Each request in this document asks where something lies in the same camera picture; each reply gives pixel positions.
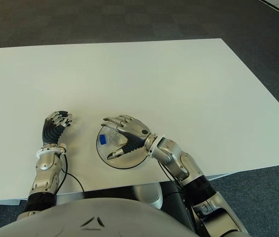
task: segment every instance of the silver finger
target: silver finger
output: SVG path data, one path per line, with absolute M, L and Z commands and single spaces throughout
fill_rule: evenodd
M 115 131 L 118 131 L 118 125 L 116 125 L 115 123 L 112 123 L 112 122 L 110 122 L 110 121 L 107 121 L 107 122 L 102 123 L 101 126 L 103 126 L 103 127 L 109 127 L 109 128 L 111 128 L 111 129 L 113 129 L 113 130 L 115 130 Z
M 60 122 L 60 125 L 64 127 L 68 127 L 71 125 L 71 122 L 72 122 L 72 114 L 68 114 L 68 116 L 65 117 L 62 122 Z
M 52 117 L 51 120 L 52 120 L 54 123 L 59 123 L 59 121 L 62 121 L 63 118 L 64 118 L 63 115 L 58 114 L 58 115 L 54 115 L 54 117 Z
M 116 129 L 117 129 L 119 132 L 126 132 L 125 129 L 124 129 L 124 127 L 122 127 L 122 126 L 117 126 Z
M 115 123 L 116 125 L 121 125 L 124 126 L 124 120 L 123 119 L 119 119 L 119 118 L 111 118 L 111 117 L 107 117 L 105 119 L 103 119 L 104 121 L 110 121 L 112 123 Z
M 119 118 L 120 120 L 125 121 L 126 123 L 128 123 L 128 122 L 130 121 L 129 118 L 126 118 L 126 117 L 124 117 L 123 115 L 118 116 L 118 118 Z
M 62 121 L 64 120 L 64 117 L 57 117 L 56 119 L 53 119 L 54 125 L 58 126 Z
M 122 148 L 120 148 L 120 149 L 118 149 L 117 151 L 110 153 L 110 154 L 108 155 L 107 159 L 108 159 L 108 160 L 109 160 L 109 159 L 114 159 L 114 158 L 120 157 L 120 156 L 122 156 L 122 155 L 124 155 L 124 151 L 123 151 Z
M 121 116 L 124 117 L 125 119 L 134 120 L 134 118 L 129 115 L 121 115 Z
M 51 114 L 46 118 L 46 120 L 51 120 L 54 116 L 56 116 L 56 115 L 58 115 L 58 114 L 59 114 L 59 112 L 58 112 L 58 111 L 55 111 L 55 112 L 51 113 Z

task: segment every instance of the gray carpet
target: gray carpet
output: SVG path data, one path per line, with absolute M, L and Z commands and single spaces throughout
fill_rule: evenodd
M 279 101 L 279 13 L 258 0 L 0 0 L 0 47 L 203 38 L 222 38 Z M 213 183 L 253 236 L 279 236 L 279 167 Z M 0 226 L 20 210 L 0 206 Z

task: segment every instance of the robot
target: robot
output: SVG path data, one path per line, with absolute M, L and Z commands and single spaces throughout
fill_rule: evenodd
M 222 195 L 214 190 L 194 159 L 178 144 L 153 134 L 131 116 L 107 117 L 106 126 L 127 138 L 107 159 L 118 159 L 145 147 L 186 193 L 196 233 L 166 213 L 145 203 L 121 198 L 90 198 L 56 205 L 56 195 L 67 171 L 66 146 L 58 139 L 72 122 L 72 115 L 57 111 L 45 120 L 43 147 L 37 152 L 36 177 L 25 210 L 16 222 L 0 228 L 0 237 L 248 237 L 240 219 Z M 60 182 L 61 156 L 66 163 Z

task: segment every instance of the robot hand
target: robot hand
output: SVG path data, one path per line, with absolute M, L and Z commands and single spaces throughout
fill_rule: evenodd
M 42 141 L 46 144 L 58 144 L 58 139 L 66 127 L 72 122 L 72 114 L 67 111 L 56 111 L 50 114 L 42 129 Z
M 131 116 L 122 115 L 115 118 L 107 117 L 103 120 L 105 123 L 101 124 L 102 126 L 116 130 L 127 138 L 127 143 L 110 153 L 108 159 L 120 157 L 121 155 L 143 147 L 147 137 L 151 134 L 150 129 L 145 124 Z

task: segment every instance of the robot forearm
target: robot forearm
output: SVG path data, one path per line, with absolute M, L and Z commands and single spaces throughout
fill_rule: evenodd
M 66 111 L 54 112 L 46 118 L 42 132 L 43 147 L 37 151 L 36 177 L 24 212 L 19 215 L 18 220 L 56 204 L 62 168 L 60 157 L 66 153 L 66 145 L 58 145 L 58 139 L 71 121 L 72 115 Z
M 151 134 L 145 146 L 149 156 L 166 167 L 186 191 L 202 236 L 220 237 L 235 231 L 247 233 L 240 219 L 221 194 L 213 189 L 194 159 L 178 144 Z

